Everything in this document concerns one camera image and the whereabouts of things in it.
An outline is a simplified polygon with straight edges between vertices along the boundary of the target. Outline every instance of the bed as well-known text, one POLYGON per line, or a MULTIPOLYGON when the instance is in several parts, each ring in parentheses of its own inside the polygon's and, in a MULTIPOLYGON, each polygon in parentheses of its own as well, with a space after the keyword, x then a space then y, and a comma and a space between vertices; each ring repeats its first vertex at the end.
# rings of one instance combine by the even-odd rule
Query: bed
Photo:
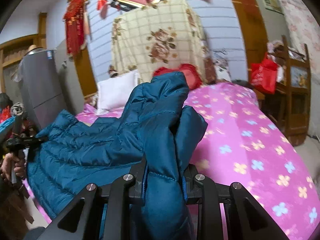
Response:
MULTIPOLYGON (((308 239, 320 221, 315 185, 294 148, 257 107, 255 93, 219 83, 191 91, 185 105, 192 106, 208 123, 191 159, 198 171, 221 184, 240 182, 290 240, 308 239)), ((101 117, 119 118, 122 111, 117 108, 101 117)), ((95 112, 86 104, 76 118, 91 125, 98 118, 95 112)), ((50 223, 44 209, 36 206, 50 223)), ((190 212, 196 223, 196 207, 191 206, 190 212)))

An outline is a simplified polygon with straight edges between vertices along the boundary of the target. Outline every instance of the red plastic bag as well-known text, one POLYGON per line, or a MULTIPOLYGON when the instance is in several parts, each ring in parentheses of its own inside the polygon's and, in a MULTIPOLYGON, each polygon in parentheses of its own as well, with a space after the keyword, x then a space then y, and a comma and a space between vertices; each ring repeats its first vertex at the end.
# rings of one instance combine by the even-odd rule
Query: red plastic bag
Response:
POLYGON ((2 110, 0 113, 0 123, 4 122, 5 120, 9 119, 11 117, 10 114, 10 107, 6 107, 5 109, 2 110))
POLYGON ((278 64, 267 58, 261 63, 251 64, 251 84, 262 93, 274 94, 276 91, 278 64))

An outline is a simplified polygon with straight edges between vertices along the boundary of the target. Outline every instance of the white wall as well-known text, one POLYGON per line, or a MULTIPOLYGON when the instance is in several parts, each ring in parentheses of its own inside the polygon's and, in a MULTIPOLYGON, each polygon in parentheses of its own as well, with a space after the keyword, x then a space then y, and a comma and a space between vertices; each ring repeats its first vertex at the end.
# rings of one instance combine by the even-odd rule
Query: white wall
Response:
POLYGON ((57 0, 47 10, 47 48, 55 49, 65 38, 65 23, 62 18, 67 10, 68 0, 57 0))
POLYGON ((38 33, 39 13, 45 11, 41 0, 22 0, 0 33, 0 44, 38 33))
MULTIPOLYGON (((228 54, 232 79, 247 80, 247 62, 244 51, 242 32, 236 11, 231 0, 187 0, 201 17, 208 37, 210 50, 225 49, 228 54)), ((96 81, 108 78, 111 63, 111 26, 121 12, 108 9, 106 19, 101 19, 96 10, 97 0, 90 0, 87 7, 92 39, 88 41, 88 50, 96 81)))
POLYGON ((68 0, 59 0, 47 12, 46 38, 47 48, 55 49, 65 38, 65 23, 62 21, 68 0))

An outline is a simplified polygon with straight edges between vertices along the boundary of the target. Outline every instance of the wooden shelf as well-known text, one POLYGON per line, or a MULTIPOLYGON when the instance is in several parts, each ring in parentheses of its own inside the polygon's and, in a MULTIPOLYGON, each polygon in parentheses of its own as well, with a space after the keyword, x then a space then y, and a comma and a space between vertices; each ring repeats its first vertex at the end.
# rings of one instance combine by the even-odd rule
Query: wooden shelf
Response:
POLYGON ((2 68, 6 68, 12 64, 15 64, 15 63, 18 63, 20 60, 22 59, 22 57, 18 57, 18 58, 14 58, 14 59, 11 59, 11 60, 8 60, 6 62, 4 62, 2 64, 2 68))
POLYGON ((37 39, 38 39, 38 34, 31 34, 31 35, 19 37, 19 38, 6 41, 0 44, 0 49, 11 50, 12 47, 15 49, 20 47, 21 44, 24 45, 25 43, 27 43, 28 45, 29 44, 32 45, 36 42, 37 39))
POLYGON ((256 89, 254 89, 253 91, 256 93, 258 100, 264 100, 265 99, 265 95, 263 93, 261 93, 260 91, 258 91, 256 89))

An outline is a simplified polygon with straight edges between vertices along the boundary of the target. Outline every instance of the blue puffer jacket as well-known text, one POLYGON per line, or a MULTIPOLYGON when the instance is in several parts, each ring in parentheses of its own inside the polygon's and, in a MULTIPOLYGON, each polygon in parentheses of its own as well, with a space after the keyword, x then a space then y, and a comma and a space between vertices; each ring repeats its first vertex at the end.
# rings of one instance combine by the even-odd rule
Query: blue puffer jacket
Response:
POLYGON ((207 123, 182 108, 188 92, 184 75, 174 72, 138 85, 119 119, 98 118, 87 127, 62 111, 38 134, 49 141, 28 159, 28 182, 48 215, 54 218, 86 184, 128 173, 145 154, 146 204, 131 213, 136 238, 190 239, 181 179, 207 123))

